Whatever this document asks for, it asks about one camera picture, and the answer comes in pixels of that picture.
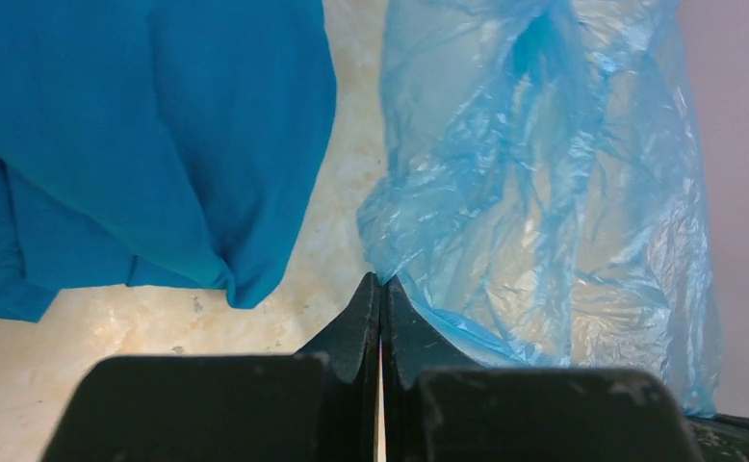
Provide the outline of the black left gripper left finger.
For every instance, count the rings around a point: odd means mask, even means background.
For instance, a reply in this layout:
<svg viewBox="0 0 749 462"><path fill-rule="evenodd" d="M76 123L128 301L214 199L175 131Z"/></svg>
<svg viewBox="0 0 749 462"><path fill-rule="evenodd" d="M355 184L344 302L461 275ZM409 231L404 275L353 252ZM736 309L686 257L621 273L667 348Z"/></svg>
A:
<svg viewBox="0 0 749 462"><path fill-rule="evenodd" d="M112 356L81 380L46 461L374 461L372 274L291 354Z"/></svg>

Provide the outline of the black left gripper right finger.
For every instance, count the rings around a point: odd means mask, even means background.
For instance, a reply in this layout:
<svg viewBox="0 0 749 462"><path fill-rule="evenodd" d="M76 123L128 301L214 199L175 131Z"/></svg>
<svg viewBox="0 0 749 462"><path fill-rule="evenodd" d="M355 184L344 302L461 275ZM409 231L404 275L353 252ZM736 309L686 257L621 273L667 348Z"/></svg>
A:
<svg viewBox="0 0 749 462"><path fill-rule="evenodd" d="M390 461L699 461L682 411L633 369L486 368L383 286Z"/></svg>

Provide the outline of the light blue translucent plastic bag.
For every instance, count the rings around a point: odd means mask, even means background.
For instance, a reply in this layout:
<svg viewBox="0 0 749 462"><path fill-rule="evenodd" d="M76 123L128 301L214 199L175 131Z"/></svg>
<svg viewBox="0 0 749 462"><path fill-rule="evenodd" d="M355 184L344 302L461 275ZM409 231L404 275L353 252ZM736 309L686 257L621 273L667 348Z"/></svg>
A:
<svg viewBox="0 0 749 462"><path fill-rule="evenodd" d="M710 417L723 338L675 1L393 1L366 260L493 367L638 368Z"/></svg>

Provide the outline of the dark blue crumpled bag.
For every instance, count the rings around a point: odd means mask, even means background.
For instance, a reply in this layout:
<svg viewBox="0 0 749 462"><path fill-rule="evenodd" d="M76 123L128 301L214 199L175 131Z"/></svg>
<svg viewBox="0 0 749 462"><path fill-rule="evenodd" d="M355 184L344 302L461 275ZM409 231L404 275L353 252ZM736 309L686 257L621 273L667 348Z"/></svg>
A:
<svg viewBox="0 0 749 462"><path fill-rule="evenodd" d="M281 281L336 110L318 1L0 1L0 319Z"/></svg>

